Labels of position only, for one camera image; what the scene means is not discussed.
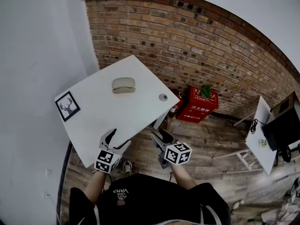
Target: black wheel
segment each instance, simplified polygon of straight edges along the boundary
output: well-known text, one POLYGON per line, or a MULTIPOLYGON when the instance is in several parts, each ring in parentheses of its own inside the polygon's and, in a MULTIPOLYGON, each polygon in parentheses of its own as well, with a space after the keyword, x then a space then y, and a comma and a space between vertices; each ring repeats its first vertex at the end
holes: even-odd
POLYGON ((281 156, 282 156, 284 161, 289 163, 291 161, 291 158, 292 158, 291 149, 289 147, 281 149, 281 156))

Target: sneaker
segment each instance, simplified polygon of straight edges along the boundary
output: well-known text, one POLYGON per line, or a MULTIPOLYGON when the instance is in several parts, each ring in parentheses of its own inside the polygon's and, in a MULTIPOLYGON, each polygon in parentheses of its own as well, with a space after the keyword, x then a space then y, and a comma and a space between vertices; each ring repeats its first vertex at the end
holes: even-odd
POLYGON ((123 163, 123 170, 125 173, 132 173, 132 164, 129 160, 123 163))

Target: small round object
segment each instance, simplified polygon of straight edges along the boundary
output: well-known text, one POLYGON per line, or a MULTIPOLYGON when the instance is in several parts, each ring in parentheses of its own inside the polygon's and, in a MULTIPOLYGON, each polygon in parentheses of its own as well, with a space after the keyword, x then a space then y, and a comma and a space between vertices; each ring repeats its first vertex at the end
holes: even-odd
POLYGON ((162 102, 165 102, 166 100, 168 100, 168 96, 164 93, 160 94, 158 96, 159 100, 162 101, 162 102))

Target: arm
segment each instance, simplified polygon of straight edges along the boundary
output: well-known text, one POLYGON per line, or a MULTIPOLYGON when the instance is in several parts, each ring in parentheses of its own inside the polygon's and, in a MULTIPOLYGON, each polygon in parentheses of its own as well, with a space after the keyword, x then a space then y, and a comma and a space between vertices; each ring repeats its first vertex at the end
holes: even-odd
POLYGON ((96 204, 99 196, 102 194, 105 178, 106 178, 105 172, 96 171, 90 183, 84 190, 84 194, 93 204, 96 204))
POLYGON ((191 178, 188 172, 181 165, 171 164, 171 168, 175 177, 177 184, 187 190, 197 186, 195 180, 191 178))

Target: green plant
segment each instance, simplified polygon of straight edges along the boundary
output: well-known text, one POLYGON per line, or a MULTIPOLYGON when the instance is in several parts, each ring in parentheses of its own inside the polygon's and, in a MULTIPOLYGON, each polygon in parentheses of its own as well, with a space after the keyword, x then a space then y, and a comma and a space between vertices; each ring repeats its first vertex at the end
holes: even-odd
POLYGON ((204 98, 210 98, 211 96, 211 87, 209 85, 203 85, 200 88, 201 96, 204 98))

